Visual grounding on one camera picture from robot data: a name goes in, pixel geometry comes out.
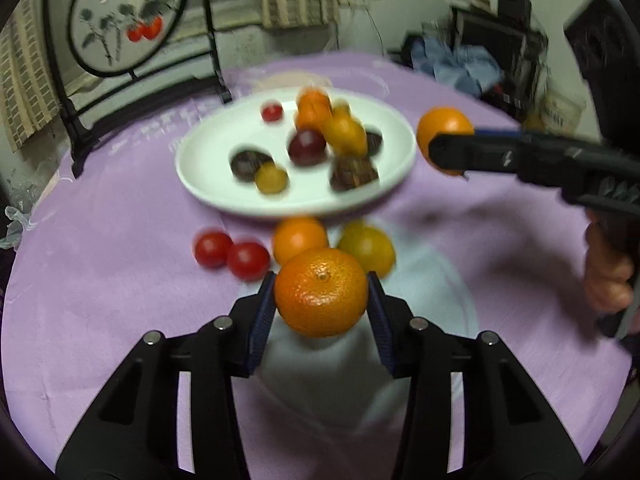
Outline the person right hand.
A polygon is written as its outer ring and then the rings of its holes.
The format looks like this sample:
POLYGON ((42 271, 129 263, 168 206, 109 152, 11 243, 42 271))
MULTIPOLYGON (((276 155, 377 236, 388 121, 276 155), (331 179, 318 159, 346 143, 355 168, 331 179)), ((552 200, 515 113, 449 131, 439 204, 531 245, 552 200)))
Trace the person right hand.
POLYGON ((631 260, 616 252, 600 227, 596 214, 588 210, 589 226, 584 287, 590 304, 600 313, 615 314, 628 308, 634 293, 628 281, 634 273, 631 260))

